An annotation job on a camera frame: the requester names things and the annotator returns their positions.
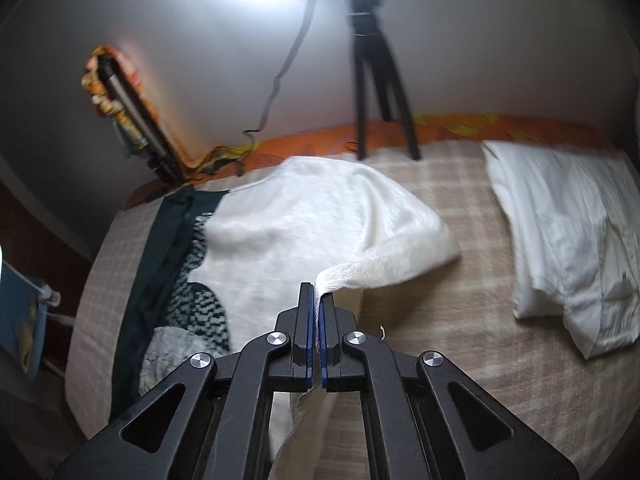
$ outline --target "tripod leg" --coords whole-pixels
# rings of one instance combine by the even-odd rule
[[[391,122],[393,118],[391,117],[391,110],[389,108],[389,97],[386,93],[389,83],[388,77],[385,70],[380,70],[380,68],[383,67],[384,64],[381,64],[380,60],[372,60],[371,70],[373,72],[373,81],[376,86],[378,104],[380,105],[380,115],[382,116],[382,120],[385,121],[385,123],[388,123]]]
[[[377,53],[380,56],[380,64],[384,66],[387,74],[391,89],[396,96],[396,103],[398,104],[398,114],[400,115],[400,124],[404,130],[404,136],[406,137],[407,147],[409,148],[409,154],[413,160],[420,160],[420,150],[418,149],[418,142],[415,139],[414,121],[411,117],[411,111],[409,110],[409,103],[406,100],[404,89],[402,88],[402,81],[400,81],[400,75],[394,58],[391,55],[385,38],[380,34],[376,37],[377,41]]]
[[[358,133],[358,160],[367,156],[366,149],[366,102],[364,95],[364,37],[353,37],[353,76],[356,89],[356,127]]]

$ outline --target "metal pivot screw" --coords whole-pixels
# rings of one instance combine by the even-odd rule
[[[442,357],[442,355],[438,354],[437,352],[429,350],[428,352],[424,353],[424,355],[422,356],[422,360],[427,366],[440,366],[444,361],[444,357]]]
[[[347,341],[352,345],[361,345],[367,340],[367,335],[354,330],[353,332],[349,332],[347,334]]]
[[[274,346],[281,345],[286,340],[287,340],[287,335],[283,334],[282,332],[271,332],[267,336],[267,343]]]
[[[211,364],[211,356],[205,353],[195,354],[191,356],[189,362],[194,368],[206,368]]]

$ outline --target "black tripod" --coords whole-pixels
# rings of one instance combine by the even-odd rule
[[[413,160],[420,160],[418,143],[415,140],[414,123],[409,104],[404,95],[400,75],[391,55],[385,37],[378,27],[375,10],[382,0],[349,0],[351,4],[351,25],[353,26],[353,64],[356,87],[356,122],[358,123],[358,160],[367,156],[365,146],[365,89],[364,63],[369,63],[378,94],[380,114],[386,122],[392,120],[387,91],[396,98],[400,123],[404,129],[409,154]]]

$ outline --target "colorful fabric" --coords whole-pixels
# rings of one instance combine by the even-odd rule
[[[612,150],[613,146],[601,130],[583,124],[550,119],[522,118],[496,114],[445,114],[437,116],[415,116],[415,135],[418,144],[440,140],[510,140],[537,146],[560,146],[570,144],[578,148]],[[242,159],[242,170],[277,166],[288,156],[327,156],[354,152],[356,149],[355,127],[352,124],[326,128],[303,134],[260,142],[251,153]],[[367,150],[394,148],[406,145],[402,128],[397,123],[369,121],[367,123]],[[200,178],[193,183],[226,178],[238,173],[236,165],[216,171],[214,176]],[[144,202],[153,191],[163,184],[153,181],[137,189],[127,201],[125,208]]]

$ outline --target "beige plaid blanket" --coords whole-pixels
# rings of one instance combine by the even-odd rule
[[[365,292],[360,327],[398,351],[437,349],[476,380],[588,478],[604,462],[640,402],[640,345],[585,362],[561,319],[517,321],[508,224],[490,187],[479,144],[447,141],[383,149],[365,161],[399,182],[449,225],[462,257],[398,286]],[[352,158],[341,155],[340,158]],[[235,187],[256,170],[204,184]],[[111,369],[129,291],[159,201],[121,211],[100,249],[76,318],[66,368],[66,396],[92,436],[108,420]],[[368,479],[357,394],[341,394],[325,433],[316,478]]]

